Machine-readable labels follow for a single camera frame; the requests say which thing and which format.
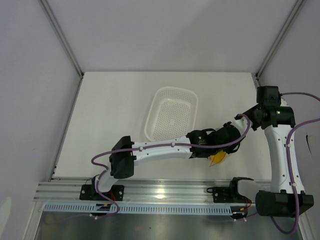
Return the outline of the yellow bell pepper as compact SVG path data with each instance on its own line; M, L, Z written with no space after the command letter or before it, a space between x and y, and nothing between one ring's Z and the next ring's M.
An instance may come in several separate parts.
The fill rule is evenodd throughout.
M219 164L225 160L227 153L224 151L218 152L216 155L210 157L212 164Z

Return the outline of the clear orange zip bag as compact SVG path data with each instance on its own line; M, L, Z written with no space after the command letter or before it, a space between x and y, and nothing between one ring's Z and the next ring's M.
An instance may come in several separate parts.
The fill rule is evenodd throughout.
M224 151L220 151L215 155L210 155L208 157L208 160L210 160L209 167L221 164L227 158L227 156L228 154Z

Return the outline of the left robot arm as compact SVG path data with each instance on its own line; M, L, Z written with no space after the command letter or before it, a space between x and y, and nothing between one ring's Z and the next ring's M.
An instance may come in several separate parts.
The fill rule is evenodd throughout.
M124 136L111 151L92 158L92 164L101 165L104 170L94 178L90 192L97 200L103 200L118 180L132 177L139 165L167 159L208 158L220 152L234 153L244 137L231 122L218 130L193 130L185 136L156 142L137 142ZM103 156L109 156L108 163L96 161Z

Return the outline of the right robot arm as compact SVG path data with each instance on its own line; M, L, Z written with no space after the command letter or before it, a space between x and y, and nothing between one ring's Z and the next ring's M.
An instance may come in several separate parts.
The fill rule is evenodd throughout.
M261 128L267 139L271 161L270 190L259 190L255 196L256 210L264 217L293 218L314 205L314 197L306 194L295 152L294 111L282 105L277 86L257 88L257 104L244 112L252 129Z

